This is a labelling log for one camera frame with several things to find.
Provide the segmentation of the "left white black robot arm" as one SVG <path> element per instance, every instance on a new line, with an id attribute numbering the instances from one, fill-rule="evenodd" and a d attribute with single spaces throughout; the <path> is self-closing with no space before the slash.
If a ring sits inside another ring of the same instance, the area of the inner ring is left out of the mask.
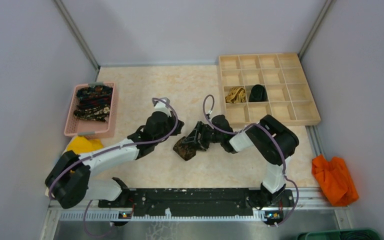
<path id="1" fill-rule="evenodd" d="M 93 176 L 143 158 L 160 142 L 179 135 L 183 126 L 184 122 L 173 111 L 155 111 L 144 125 L 119 143 L 81 154 L 66 151 L 45 179 L 49 198 L 58 201 L 63 209 L 70 209 L 83 200 L 105 200 L 118 207 L 126 206 L 130 193 L 119 178 L 93 180 Z"/>

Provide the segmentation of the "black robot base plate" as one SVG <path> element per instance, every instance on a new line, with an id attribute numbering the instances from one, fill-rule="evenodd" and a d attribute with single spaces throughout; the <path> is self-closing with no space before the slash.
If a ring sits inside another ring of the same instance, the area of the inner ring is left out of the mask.
<path id="1" fill-rule="evenodd" d="M 284 190 L 269 201 L 250 188 L 136 188 L 113 201 L 99 200 L 100 208 L 132 208 L 135 217 L 242 217 L 263 208 L 292 207 L 293 192 Z"/>

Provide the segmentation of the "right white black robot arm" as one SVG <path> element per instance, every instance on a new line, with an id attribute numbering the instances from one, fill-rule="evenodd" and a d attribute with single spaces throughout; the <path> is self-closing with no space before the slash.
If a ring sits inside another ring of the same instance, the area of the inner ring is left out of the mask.
<path id="1" fill-rule="evenodd" d="M 192 132 L 182 137 L 173 150 L 183 160 L 189 161 L 198 151 L 207 151 L 210 144 L 220 144 L 230 154 L 255 147 L 267 161 L 266 174 L 261 182 L 261 199 L 267 206 L 275 206 L 281 200 L 286 187 L 287 160 L 299 145 L 298 137 L 289 128 L 267 114 L 258 123 L 234 132 L 221 114 L 208 124 L 197 122 Z"/>

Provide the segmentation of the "dark brown patterned tie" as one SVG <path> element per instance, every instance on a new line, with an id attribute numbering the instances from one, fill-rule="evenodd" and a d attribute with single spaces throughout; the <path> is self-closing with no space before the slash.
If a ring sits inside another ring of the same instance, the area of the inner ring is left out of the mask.
<path id="1" fill-rule="evenodd" d="M 189 161 L 197 155 L 199 149 L 198 140 L 194 137 L 181 137 L 172 150 L 184 161 Z"/>

